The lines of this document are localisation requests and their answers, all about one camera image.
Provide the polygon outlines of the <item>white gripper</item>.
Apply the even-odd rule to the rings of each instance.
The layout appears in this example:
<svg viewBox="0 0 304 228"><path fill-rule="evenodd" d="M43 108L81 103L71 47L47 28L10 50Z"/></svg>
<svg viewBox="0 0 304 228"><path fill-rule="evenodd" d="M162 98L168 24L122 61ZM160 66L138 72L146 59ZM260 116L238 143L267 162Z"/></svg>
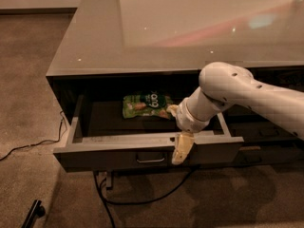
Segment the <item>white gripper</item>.
<svg viewBox="0 0 304 228"><path fill-rule="evenodd" d="M209 124L209 121L198 120L190 113L187 101L188 99L185 98L179 105L171 104L166 108L166 111L176 118L177 127L185 131L179 133L175 138L175 147L172 155L172 163L174 165L182 164L190 153L195 140L193 133L201 132Z"/></svg>

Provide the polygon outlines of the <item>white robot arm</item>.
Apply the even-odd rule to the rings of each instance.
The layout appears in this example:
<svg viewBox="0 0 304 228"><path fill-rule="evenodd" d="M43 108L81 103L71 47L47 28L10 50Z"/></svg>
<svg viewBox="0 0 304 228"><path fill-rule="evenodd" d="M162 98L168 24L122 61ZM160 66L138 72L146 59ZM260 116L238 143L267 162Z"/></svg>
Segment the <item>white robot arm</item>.
<svg viewBox="0 0 304 228"><path fill-rule="evenodd" d="M285 87L268 85L254 79L241 66L214 62L199 74L199 87L180 104L167 107L176 118L181 133L177 137L172 163L182 164L210 120L232 105L241 105L304 139L304 93Z"/></svg>

